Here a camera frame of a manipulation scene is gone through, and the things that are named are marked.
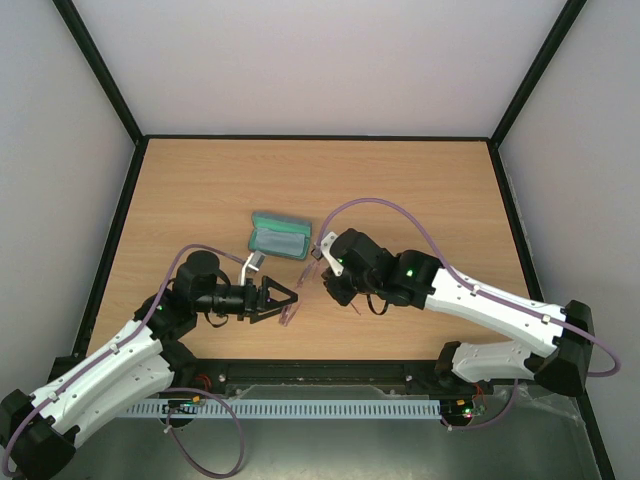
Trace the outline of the pink sunglasses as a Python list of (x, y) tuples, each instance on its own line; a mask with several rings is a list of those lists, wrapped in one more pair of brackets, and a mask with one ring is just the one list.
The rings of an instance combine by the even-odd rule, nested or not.
[[(319, 261), (313, 260), (303, 269), (303, 271), (301, 272), (296, 282), (296, 286), (294, 288), (296, 292), (299, 292), (305, 286), (306, 283), (313, 282), (319, 270), (319, 265), (320, 265)], [(302, 306), (302, 295), (298, 294), (297, 302), (283, 308), (279, 317), (279, 324), (283, 327), (287, 327), (291, 323), (293, 318), (296, 316), (301, 306)]]

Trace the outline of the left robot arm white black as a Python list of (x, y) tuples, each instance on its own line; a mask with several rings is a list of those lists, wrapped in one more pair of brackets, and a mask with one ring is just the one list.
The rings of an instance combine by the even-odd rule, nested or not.
[(255, 324), (297, 302), (296, 292), (268, 276), (232, 283), (220, 268), (223, 255), (184, 247), (158, 292), (102, 347), (32, 393), (16, 389), (2, 400), (6, 477), (50, 479), (118, 413), (171, 388), (186, 390), (197, 359), (181, 339), (200, 316)]

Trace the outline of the grey glasses case green lining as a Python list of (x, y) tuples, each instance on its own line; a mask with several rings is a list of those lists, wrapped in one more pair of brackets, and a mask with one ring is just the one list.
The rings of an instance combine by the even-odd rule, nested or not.
[(251, 221), (250, 251), (292, 260), (306, 258), (312, 235), (310, 221), (263, 211), (254, 211)]

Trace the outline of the light blue cleaning cloth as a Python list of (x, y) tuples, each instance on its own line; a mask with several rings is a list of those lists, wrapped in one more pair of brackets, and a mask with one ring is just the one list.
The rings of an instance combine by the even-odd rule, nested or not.
[(297, 258), (304, 254), (305, 245), (305, 235), (296, 232), (260, 228), (255, 237), (255, 248), (270, 255)]

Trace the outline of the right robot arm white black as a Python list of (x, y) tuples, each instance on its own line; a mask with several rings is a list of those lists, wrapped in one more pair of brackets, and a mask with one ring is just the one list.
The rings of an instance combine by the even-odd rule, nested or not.
[(586, 304), (572, 300), (559, 306), (519, 297), (447, 268), (432, 255), (392, 254), (354, 229), (328, 233), (312, 253), (327, 261), (323, 284), (342, 306), (364, 295), (379, 298), (385, 308), (453, 315), (505, 336), (490, 344), (446, 343), (435, 368), (443, 389), (515, 379), (568, 397), (584, 393), (594, 333)]

